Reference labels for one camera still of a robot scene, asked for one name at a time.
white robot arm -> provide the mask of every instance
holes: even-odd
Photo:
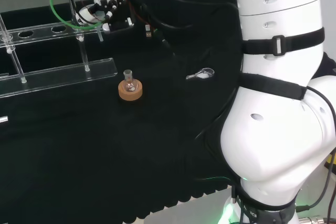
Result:
[[[277,49],[274,54],[245,53],[243,73],[311,86],[336,108],[336,77],[310,81],[320,65],[323,43],[283,51],[284,37],[321,31],[320,0],[237,1],[243,40],[273,39]],[[221,146],[252,199],[283,206],[295,199],[308,176],[336,147],[332,112],[309,90],[296,100],[239,87],[223,126]],[[239,220],[239,204],[231,200],[226,205],[234,210],[227,223]],[[244,222],[249,223],[246,215]],[[289,223],[299,223],[296,214]]]

black cable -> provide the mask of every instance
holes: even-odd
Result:
[[[330,224],[330,218],[331,218],[331,209],[332,209],[332,205],[335,201],[335,197],[336,197],[336,185],[335,185],[335,189],[334,192],[332,193],[331,199],[330,199],[330,203],[329,203],[329,208],[328,208],[328,216],[327,216],[327,224]]]
[[[332,151],[331,160],[335,159],[335,155],[336,155],[336,149],[334,149]],[[323,199],[323,197],[326,194],[326,191],[328,189],[328,185],[329,185],[329,181],[330,181],[330,177],[331,177],[331,173],[332,173],[332,168],[333,168],[333,162],[330,163],[330,166],[329,166],[329,169],[328,169],[327,180],[325,181],[325,185],[324,185],[323,191],[322,191],[320,197],[318,198],[318,200],[314,204],[312,204],[310,206],[309,205],[297,206],[296,207],[296,212],[308,211],[309,209],[317,206],[321,202],[321,200]]]
[[[153,27],[157,27],[157,28],[162,28],[162,29],[166,29],[166,30],[172,30],[172,31],[177,31],[177,30],[186,30],[186,29],[190,29],[192,27],[195,26],[195,24],[188,24],[185,26],[172,26],[169,25],[161,20],[159,20],[151,11],[150,9],[148,9],[148,7],[142,2],[142,0],[129,0],[134,8],[138,8],[136,11],[138,13],[138,15],[141,16],[141,18],[143,18],[144,20],[146,20],[150,25],[152,25]],[[222,6],[217,7],[215,10],[213,10],[210,15],[207,16],[212,16],[214,15],[217,11],[219,11],[222,7],[224,7],[225,5],[233,5],[235,9],[237,9],[237,7],[232,4],[232,3],[225,3]]]
[[[329,185],[329,181],[330,181],[330,177],[331,177],[331,174],[332,174],[333,161],[335,160],[335,154],[336,154],[336,149],[332,152],[332,156],[331,156],[332,162],[330,162],[328,175],[327,175],[327,180],[325,181],[324,189],[323,189],[323,191],[320,195],[320,198],[314,204],[309,206],[309,208],[313,208],[313,207],[317,206],[321,202],[324,195],[326,194],[326,191],[327,191],[327,188],[328,188],[328,185]]]
[[[236,5],[233,3],[208,3],[208,2],[197,2],[197,1],[189,1],[189,0],[174,0],[184,4],[193,4],[193,5],[207,5],[207,6],[231,6],[234,9],[238,9]]]
[[[77,7],[76,7],[76,5],[75,5],[75,1],[74,1],[74,0],[70,0],[70,3],[71,3],[71,5],[72,5],[73,9],[75,10],[75,12],[78,14],[78,16],[79,16],[84,22],[86,22],[86,23],[88,23],[88,24],[92,24],[92,25],[96,25],[96,24],[97,24],[97,23],[90,22],[90,21],[84,19],[84,18],[82,17],[82,15],[80,15],[79,10],[77,10]]]
[[[314,92],[315,94],[317,94],[319,97],[321,97],[322,99],[324,99],[324,101],[327,103],[327,105],[329,106],[330,110],[331,110],[331,114],[332,114],[332,118],[334,120],[334,126],[335,126],[335,129],[336,129],[336,112],[335,112],[335,109],[332,105],[332,103],[328,100],[328,98],[326,96],[324,96],[321,92],[319,92],[318,90],[312,88],[312,87],[307,87],[308,90]],[[328,171],[328,176],[327,176],[327,181],[325,183],[325,186],[324,186],[324,189],[323,189],[323,192],[321,194],[321,196],[319,197],[319,199],[311,206],[308,206],[308,209],[305,209],[305,210],[309,210],[311,207],[314,207],[316,206],[320,201],[321,199],[324,197],[326,191],[327,191],[327,187],[328,187],[328,184],[329,184],[329,179],[330,176],[329,176],[329,172],[332,170],[333,168],[333,164],[334,164],[334,158],[335,158],[335,153],[336,153],[336,149],[333,150],[332,152],[332,158],[331,158],[331,162],[330,162],[330,166],[329,166],[329,171]],[[331,214],[331,207],[333,205],[333,202],[335,200],[335,195],[336,195],[336,187],[335,187],[335,190],[334,190],[334,194],[333,194],[333,197],[331,197],[331,200],[330,200],[330,204],[329,204],[329,214]]]
[[[243,203],[243,200],[240,200],[240,220],[239,220],[239,224],[243,224],[243,219],[244,219],[244,203]]]
[[[327,223],[327,218],[323,218],[324,223]],[[330,218],[330,223],[336,223],[336,219]]]
[[[205,127],[204,129],[202,129],[202,131],[197,135],[197,137],[195,137],[195,140],[198,139],[199,136],[203,135],[204,132],[206,132],[215,122],[217,122],[217,120],[219,118],[221,118],[221,116],[223,115],[223,113],[227,110],[228,106],[232,103],[233,99],[236,97],[236,93],[237,93],[237,89],[234,89],[232,91],[232,93],[230,94],[229,99],[222,106],[222,108],[219,111],[219,113],[211,120],[211,123],[207,127]]]

black tablecloth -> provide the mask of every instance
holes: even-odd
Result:
[[[233,9],[145,0],[172,25],[164,32],[176,53],[146,39],[142,24],[105,36],[86,36],[89,60],[113,57],[113,78],[0,99],[0,223],[132,223],[155,212],[226,188],[195,177],[228,176],[225,165],[195,140],[236,86],[242,54]],[[197,0],[235,2],[235,0]],[[67,4],[56,7],[70,18]],[[3,14],[8,29],[57,22],[49,7]],[[25,72],[80,62],[75,38],[17,46]],[[185,81],[201,68],[205,81]],[[143,98],[120,101],[118,83],[131,69]],[[0,51],[0,73],[14,74]],[[207,134],[213,146],[221,123]]]

green light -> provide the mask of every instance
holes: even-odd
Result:
[[[233,207],[231,204],[224,207],[223,215],[219,220],[218,224],[230,224],[229,218],[233,214]]]

